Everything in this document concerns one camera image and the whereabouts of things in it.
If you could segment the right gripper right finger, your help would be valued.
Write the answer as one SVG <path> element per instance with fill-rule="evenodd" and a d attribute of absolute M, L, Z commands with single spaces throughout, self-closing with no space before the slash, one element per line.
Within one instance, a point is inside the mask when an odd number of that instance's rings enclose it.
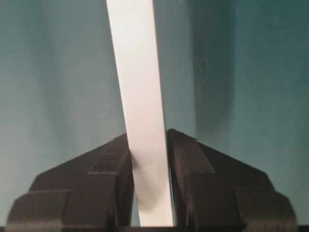
<path fill-rule="evenodd" d="M 295 232 L 289 199 L 266 173 L 193 137 L 167 132 L 176 224 L 195 232 Z"/>

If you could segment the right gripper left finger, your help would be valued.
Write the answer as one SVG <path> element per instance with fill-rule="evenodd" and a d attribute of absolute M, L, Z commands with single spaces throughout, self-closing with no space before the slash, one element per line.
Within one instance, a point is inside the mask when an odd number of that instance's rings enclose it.
<path fill-rule="evenodd" d="M 108 231 L 131 224 L 134 181 L 127 136 L 39 174 L 17 198 L 9 232 Z"/>

